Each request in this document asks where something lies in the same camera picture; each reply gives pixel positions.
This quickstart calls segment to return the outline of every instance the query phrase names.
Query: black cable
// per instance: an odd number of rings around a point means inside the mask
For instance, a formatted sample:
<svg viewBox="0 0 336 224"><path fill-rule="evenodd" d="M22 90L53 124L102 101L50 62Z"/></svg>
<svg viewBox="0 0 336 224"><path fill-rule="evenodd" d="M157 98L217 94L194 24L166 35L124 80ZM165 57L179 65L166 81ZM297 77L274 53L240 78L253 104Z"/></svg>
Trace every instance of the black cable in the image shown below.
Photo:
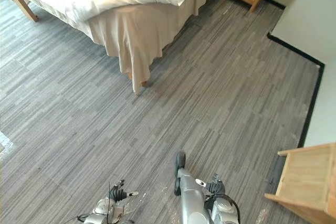
<svg viewBox="0 0 336 224"><path fill-rule="evenodd" d="M67 220L66 222L63 222L62 224L66 224L66 223L68 223L68 222L70 222L70 221L72 221L72 220L74 220L74 219L76 219L76 218L77 218L77 216L75 216L75 217L73 217L73 218Z"/></svg>
<svg viewBox="0 0 336 224"><path fill-rule="evenodd" d="M84 222L86 218L88 218L91 214L81 214L79 216L77 216L77 220L79 220L80 222Z"/></svg>
<svg viewBox="0 0 336 224"><path fill-rule="evenodd" d="M235 205L236 209L237 209L237 215L238 215L238 223L240 224L240 210L239 210L239 207L237 205L237 203L231 199L228 195L224 194L222 195L224 199L226 199L227 201L229 201L229 203L232 205Z"/></svg>
<svg viewBox="0 0 336 224"><path fill-rule="evenodd" d="M107 216L106 216L106 223L109 224L109 211L110 211L110 182L109 182L109 204L107 207Z"/></svg>

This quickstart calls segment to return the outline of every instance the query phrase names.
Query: striped carpet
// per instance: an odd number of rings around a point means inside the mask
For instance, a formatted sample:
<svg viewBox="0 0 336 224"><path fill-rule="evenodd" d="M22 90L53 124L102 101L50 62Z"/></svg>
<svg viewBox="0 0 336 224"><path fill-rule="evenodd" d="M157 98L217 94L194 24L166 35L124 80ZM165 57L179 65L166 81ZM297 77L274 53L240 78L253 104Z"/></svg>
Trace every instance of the striped carpet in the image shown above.
<svg viewBox="0 0 336 224"><path fill-rule="evenodd" d="M63 223L121 178L140 192L125 202L129 218L180 223L180 149L195 177L220 174L242 223L306 223L264 198L277 151L298 144L318 76L267 39L280 9L208 0L136 96L102 46L33 4L37 23L0 1L0 131L12 143L1 156L3 224Z"/></svg>

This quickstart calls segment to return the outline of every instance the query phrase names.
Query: gray carpet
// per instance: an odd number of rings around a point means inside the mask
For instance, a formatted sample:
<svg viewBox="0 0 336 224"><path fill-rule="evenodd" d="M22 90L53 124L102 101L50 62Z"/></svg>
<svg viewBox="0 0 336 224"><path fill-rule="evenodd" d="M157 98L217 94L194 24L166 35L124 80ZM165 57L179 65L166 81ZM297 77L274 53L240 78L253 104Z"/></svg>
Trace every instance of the gray carpet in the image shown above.
<svg viewBox="0 0 336 224"><path fill-rule="evenodd" d="M306 223L264 192L277 151L297 146L318 68L267 39L282 11L208 0L140 96L83 33L30 4L38 23L1 0L2 223L63 223L112 184L136 223L179 223L173 156L202 180L221 175L242 223Z"/></svg>

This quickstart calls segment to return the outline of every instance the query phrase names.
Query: beige bed skirt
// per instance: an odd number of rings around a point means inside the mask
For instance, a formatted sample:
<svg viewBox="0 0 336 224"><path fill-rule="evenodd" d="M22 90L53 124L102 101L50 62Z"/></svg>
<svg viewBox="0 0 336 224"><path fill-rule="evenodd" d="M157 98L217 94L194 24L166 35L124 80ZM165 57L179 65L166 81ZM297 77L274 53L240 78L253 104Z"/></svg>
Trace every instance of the beige bed skirt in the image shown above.
<svg viewBox="0 0 336 224"><path fill-rule="evenodd" d="M139 93L142 82L149 80L153 60L162 57L162 49L206 2L185 0L179 7L161 3L121 6L75 23L39 0L30 1L104 45L109 56L119 57L120 71L132 73L135 93Z"/></svg>

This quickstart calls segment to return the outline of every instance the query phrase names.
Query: wooden bed leg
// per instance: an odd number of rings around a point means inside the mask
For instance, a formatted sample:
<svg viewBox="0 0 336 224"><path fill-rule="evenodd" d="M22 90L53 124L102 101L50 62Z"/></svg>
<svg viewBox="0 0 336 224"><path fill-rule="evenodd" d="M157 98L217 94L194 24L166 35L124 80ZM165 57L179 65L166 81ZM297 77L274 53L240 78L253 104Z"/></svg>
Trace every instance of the wooden bed leg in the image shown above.
<svg viewBox="0 0 336 224"><path fill-rule="evenodd" d="M128 75L128 78L130 79L130 80L132 80L132 73L127 73L127 75ZM147 82L146 81L144 81L144 82L142 82L141 83L141 86L143 86L143 87L146 87L146 84L147 84Z"/></svg>
<svg viewBox="0 0 336 224"><path fill-rule="evenodd" d="M31 21L34 22L38 21L38 18L35 16L35 14L32 12L32 10L29 8L29 6L24 0L13 0L13 1L27 18L29 18Z"/></svg>

